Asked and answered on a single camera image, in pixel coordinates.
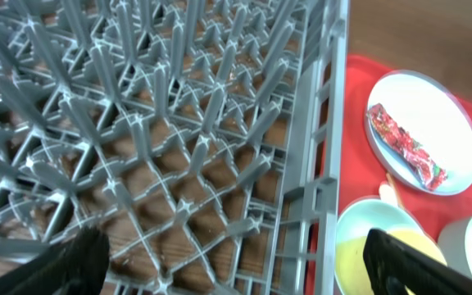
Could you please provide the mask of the red snack wrapper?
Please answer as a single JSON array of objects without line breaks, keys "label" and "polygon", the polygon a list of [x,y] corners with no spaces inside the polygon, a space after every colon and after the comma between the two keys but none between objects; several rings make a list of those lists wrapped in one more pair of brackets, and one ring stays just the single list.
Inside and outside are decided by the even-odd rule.
[{"label": "red snack wrapper", "polygon": [[381,103],[367,111],[367,118],[382,141],[404,160],[426,189],[434,191],[447,180],[447,170],[433,160],[423,145],[401,127]]}]

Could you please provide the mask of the light blue bowl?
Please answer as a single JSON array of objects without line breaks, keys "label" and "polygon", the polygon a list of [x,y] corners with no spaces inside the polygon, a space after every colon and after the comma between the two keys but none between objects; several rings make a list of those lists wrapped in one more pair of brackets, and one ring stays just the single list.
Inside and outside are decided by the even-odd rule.
[{"label": "light blue bowl", "polygon": [[[338,218],[336,248],[340,243],[366,236],[371,229],[381,229],[388,234],[392,229],[415,229],[426,234],[415,218],[405,210],[376,198],[365,198],[349,205]],[[343,293],[334,277],[338,290]]]}]

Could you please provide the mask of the yellow plastic cup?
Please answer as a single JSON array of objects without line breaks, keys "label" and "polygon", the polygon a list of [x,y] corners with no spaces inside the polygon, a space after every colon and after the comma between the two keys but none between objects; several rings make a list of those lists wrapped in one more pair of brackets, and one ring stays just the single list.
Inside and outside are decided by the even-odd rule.
[{"label": "yellow plastic cup", "polygon": [[[392,229],[388,233],[434,260],[447,264],[441,250],[428,235],[404,228]],[[345,295],[374,294],[363,258],[365,241],[366,236],[362,236],[337,246],[335,274]]]}]

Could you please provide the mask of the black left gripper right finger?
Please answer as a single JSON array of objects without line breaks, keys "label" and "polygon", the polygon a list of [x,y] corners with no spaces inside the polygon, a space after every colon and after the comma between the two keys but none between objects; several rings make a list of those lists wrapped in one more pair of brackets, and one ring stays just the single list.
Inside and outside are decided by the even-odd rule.
[{"label": "black left gripper right finger", "polygon": [[363,251],[375,295],[472,295],[472,279],[380,229],[371,229]]}]

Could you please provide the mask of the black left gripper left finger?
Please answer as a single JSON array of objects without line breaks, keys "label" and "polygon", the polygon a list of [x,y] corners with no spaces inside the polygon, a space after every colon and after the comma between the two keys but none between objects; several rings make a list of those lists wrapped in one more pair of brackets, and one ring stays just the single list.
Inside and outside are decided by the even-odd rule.
[{"label": "black left gripper left finger", "polygon": [[0,276],[0,295],[98,295],[110,265],[109,252],[108,236],[85,227],[73,239]]}]

